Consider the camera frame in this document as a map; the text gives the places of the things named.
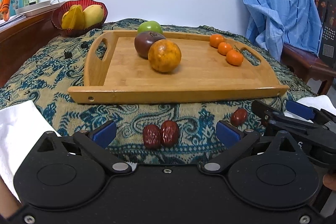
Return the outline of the red jujube date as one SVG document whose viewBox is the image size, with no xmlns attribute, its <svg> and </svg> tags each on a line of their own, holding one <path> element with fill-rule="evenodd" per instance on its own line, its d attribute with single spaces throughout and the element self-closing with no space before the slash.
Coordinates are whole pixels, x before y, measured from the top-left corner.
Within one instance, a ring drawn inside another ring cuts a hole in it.
<svg viewBox="0 0 336 224">
<path fill-rule="evenodd" d="M 240 126 L 242 125 L 248 117 L 248 112 L 244 108 L 237 109 L 230 118 L 230 122 L 233 126 Z"/>
<path fill-rule="evenodd" d="M 179 138 L 179 127 L 174 121 L 164 121 L 161 125 L 161 143 L 165 147 L 173 147 Z"/>
<path fill-rule="evenodd" d="M 158 149 L 161 147 L 161 130 L 155 124 L 149 124 L 142 131 L 143 145 L 147 149 Z"/>
</svg>

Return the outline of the red fruit bowl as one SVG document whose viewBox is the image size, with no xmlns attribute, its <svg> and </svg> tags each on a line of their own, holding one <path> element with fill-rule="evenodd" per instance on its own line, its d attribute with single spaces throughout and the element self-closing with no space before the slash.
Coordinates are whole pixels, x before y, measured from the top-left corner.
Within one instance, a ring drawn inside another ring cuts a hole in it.
<svg viewBox="0 0 336 224">
<path fill-rule="evenodd" d="M 77 37 L 100 28 L 108 15 L 106 5 L 94 0 L 67 1 L 52 14 L 52 24 L 63 36 Z"/>
</svg>

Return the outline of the blue checked cloth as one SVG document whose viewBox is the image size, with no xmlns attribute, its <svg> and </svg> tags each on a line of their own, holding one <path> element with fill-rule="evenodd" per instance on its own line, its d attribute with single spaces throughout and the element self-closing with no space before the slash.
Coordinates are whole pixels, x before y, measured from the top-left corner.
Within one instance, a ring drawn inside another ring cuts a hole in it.
<svg viewBox="0 0 336 224">
<path fill-rule="evenodd" d="M 250 13 L 246 38 L 281 59 L 284 44 L 318 55 L 322 24 L 314 0 L 243 0 Z"/>
</svg>

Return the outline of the wooden sideboard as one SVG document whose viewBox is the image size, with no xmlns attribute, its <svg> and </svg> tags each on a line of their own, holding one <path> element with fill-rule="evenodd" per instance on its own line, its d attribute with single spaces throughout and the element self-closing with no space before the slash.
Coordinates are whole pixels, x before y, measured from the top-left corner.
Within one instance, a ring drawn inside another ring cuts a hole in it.
<svg viewBox="0 0 336 224">
<path fill-rule="evenodd" d="M 33 56 L 41 47 L 59 36 L 60 31 L 52 24 L 52 14 L 58 3 L 43 13 L 14 22 L 1 29 L 1 86 Z"/>
</svg>

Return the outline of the yellow mango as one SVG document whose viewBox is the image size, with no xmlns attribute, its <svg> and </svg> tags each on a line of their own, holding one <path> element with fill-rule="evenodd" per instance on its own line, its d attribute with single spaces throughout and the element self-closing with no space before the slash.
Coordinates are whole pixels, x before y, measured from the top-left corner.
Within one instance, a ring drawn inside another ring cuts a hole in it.
<svg viewBox="0 0 336 224">
<path fill-rule="evenodd" d="M 84 29 L 100 23 L 104 18 L 104 9 L 101 5 L 90 5 L 83 11 Z"/>
</svg>

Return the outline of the mandarin with stem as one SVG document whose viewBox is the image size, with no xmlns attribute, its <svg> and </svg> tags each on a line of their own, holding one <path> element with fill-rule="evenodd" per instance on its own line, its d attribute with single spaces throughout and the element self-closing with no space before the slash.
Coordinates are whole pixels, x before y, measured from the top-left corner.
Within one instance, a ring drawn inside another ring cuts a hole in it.
<svg viewBox="0 0 336 224">
<path fill-rule="evenodd" d="M 237 48 L 228 51 L 226 54 L 226 61 L 230 65 L 239 67 L 240 65 L 242 65 L 243 60 L 244 56 Z"/>
</svg>

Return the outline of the middle mandarin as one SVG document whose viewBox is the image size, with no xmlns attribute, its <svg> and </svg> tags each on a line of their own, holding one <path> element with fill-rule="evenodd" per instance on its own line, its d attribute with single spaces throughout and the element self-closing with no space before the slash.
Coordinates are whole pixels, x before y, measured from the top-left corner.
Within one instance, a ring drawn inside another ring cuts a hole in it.
<svg viewBox="0 0 336 224">
<path fill-rule="evenodd" d="M 227 53 L 232 50 L 232 46 L 230 45 L 230 43 L 221 42 L 219 43 L 217 49 L 219 54 L 226 56 Z"/>
</svg>

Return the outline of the large orange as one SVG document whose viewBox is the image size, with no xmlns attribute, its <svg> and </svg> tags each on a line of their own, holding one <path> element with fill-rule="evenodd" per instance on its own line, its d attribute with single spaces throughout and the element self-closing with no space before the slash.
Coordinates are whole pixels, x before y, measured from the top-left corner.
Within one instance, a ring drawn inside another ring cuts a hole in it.
<svg viewBox="0 0 336 224">
<path fill-rule="evenodd" d="M 182 53 L 174 42 L 162 39 L 149 49 L 147 59 L 152 69 L 159 73 L 170 73 L 178 67 Z"/>
</svg>

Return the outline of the white flat box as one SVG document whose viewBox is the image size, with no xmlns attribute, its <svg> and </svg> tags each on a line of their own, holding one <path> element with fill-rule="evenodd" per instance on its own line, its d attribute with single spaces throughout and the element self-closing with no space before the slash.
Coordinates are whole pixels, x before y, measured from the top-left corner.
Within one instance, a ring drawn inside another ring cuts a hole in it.
<svg viewBox="0 0 336 224">
<path fill-rule="evenodd" d="M 34 16 L 47 11 L 51 6 L 51 1 L 39 2 L 34 5 L 28 5 L 15 10 L 16 15 L 24 15 L 25 17 Z"/>
</svg>

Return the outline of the wooden serving tray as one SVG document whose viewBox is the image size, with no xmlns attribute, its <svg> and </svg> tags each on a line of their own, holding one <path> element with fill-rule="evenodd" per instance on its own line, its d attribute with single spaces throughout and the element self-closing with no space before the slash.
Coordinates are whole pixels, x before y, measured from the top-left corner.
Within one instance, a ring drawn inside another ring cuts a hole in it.
<svg viewBox="0 0 336 224">
<path fill-rule="evenodd" d="M 77 103 L 150 104 L 211 102 L 282 96 L 288 90 L 272 67 L 251 47 L 230 39 L 259 61 L 236 67 L 210 46 L 207 35 L 165 32 L 181 49 L 177 69 L 154 71 L 134 47 L 135 30 L 103 32 L 91 45 L 84 63 L 83 86 L 68 89 Z"/>
</svg>

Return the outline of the orange handled tool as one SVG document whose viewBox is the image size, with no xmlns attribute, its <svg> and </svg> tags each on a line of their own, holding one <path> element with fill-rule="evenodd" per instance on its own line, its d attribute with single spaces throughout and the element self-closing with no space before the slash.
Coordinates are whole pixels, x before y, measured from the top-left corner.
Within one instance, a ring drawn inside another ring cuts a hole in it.
<svg viewBox="0 0 336 224">
<path fill-rule="evenodd" d="M 9 0 L 2 0 L 1 2 L 1 19 L 7 22 L 10 18 L 9 16 Z"/>
</svg>

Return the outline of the far mandarin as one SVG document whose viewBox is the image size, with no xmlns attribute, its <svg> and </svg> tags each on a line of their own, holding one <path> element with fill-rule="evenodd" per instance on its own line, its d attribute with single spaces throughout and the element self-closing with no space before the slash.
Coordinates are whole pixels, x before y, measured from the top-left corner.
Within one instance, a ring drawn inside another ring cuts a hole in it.
<svg viewBox="0 0 336 224">
<path fill-rule="evenodd" d="M 210 46 L 217 48 L 220 43 L 224 43 L 226 39 L 220 34 L 212 34 L 210 36 Z"/>
</svg>

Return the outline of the dark purple round fruit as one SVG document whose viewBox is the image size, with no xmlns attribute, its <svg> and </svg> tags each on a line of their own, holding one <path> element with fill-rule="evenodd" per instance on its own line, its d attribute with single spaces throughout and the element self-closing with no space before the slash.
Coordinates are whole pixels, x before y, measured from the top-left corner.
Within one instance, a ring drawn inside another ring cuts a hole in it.
<svg viewBox="0 0 336 224">
<path fill-rule="evenodd" d="M 144 59 L 147 59 L 148 52 L 151 46 L 159 41 L 165 39 L 163 34 L 154 31 L 145 31 L 139 33 L 134 39 L 134 47 L 138 55 Z"/>
</svg>

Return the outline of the white towel left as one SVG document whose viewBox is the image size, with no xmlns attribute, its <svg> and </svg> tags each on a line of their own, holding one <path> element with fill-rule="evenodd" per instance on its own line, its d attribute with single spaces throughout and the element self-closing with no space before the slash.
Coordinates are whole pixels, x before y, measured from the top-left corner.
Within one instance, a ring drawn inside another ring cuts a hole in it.
<svg viewBox="0 0 336 224">
<path fill-rule="evenodd" d="M 0 111 L 1 178 L 15 198 L 14 175 L 39 138 L 55 131 L 33 101 L 29 100 Z"/>
</svg>

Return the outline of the yellow starfruit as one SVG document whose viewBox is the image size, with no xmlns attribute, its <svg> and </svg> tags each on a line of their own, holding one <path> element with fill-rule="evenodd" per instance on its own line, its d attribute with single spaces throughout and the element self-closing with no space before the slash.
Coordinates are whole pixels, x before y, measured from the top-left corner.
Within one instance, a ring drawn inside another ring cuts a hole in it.
<svg viewBox="0 0 336 224">
<path fill-rule="evenodd" d="M 84 24 L 82 5 L 72 5 L 62 17 L 62 29 L 83 30 Z"/>
</svg>

